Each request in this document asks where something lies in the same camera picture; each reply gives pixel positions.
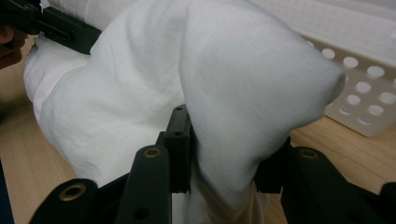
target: brass insert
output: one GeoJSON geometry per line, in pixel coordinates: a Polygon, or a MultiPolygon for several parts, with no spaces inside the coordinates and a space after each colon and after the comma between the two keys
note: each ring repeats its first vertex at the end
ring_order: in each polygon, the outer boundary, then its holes
{"type": "Polygon", "coordinates": [[[156,147],[149,148],[145,151],[145,157],[148,157],[148,158],[154,158],[154,157],[158,157],[160,155],[161,155],[161,151],[156,147]]]}
{"type": "Polygon", "coordinates": [[[70,202],[83,195],[86,190],[87,187],[83,183],[76,183],[62,190],[59,194],[59,199],[64,202],[70,202]]]}
{"type": "Polygon", "coordinates": [[[301,149],[300,154],[307,159],[316,159],[318,157],[318,153],[308,148],[301,149]]]}

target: white plastic basket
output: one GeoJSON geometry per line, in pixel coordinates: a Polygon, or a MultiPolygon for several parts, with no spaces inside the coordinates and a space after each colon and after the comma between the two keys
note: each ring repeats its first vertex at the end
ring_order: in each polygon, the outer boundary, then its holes
{"type": "Polygon", "coordinates": [[[367,137],[396,122],[396,1],[252,2],[344,66],[346,87],[326,108],[327,117],[367,137]]]}

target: white cloth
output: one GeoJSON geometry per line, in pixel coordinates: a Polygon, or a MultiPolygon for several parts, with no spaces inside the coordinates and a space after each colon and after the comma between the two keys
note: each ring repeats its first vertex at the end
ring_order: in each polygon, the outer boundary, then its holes
{"type": "Polygon", "coordinates": [[[40,37],[26,64],[38,123],[76,173],[100,186],[127,173],[186,103],[197,155],[174,223],[263,223],[259,162],[322,116],[342,69],[248,1],[121,1],[106,16],[114,1],[54,2],[104,30],[91,57],[40,37]]]}

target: black clamp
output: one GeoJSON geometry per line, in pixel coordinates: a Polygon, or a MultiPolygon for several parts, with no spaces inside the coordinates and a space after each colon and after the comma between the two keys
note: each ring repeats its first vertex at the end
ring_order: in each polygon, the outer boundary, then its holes
{"type": "Polygon", "coordinates": [[[26,0],[0,0],[0,24],[14,26],[28,35],[42,33],[83,54],[90,54],[102,33],[54,7],[46,7],[41,12],[38,5],[26,0]]]}

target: wooden table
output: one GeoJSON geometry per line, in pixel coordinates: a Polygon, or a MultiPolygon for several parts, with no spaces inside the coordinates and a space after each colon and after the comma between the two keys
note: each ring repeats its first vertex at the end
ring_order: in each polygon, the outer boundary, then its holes
{"type": "MultiPolygon", "coordinates": [[[[39,131],[24,92],[21,63],[0,71],[0,111],[5,113],[0,120],[0,159],[15,223],[24,224],[56,186],[75,174],[39,131]]],[[[396,181],[396,125],[365,138],[323,118],[290,136],[295,146],[325,153],[348,181],[372,192],[396,181]]],[[[278,195],[271,196],[266,221],[286,223],[278,195]]]]}

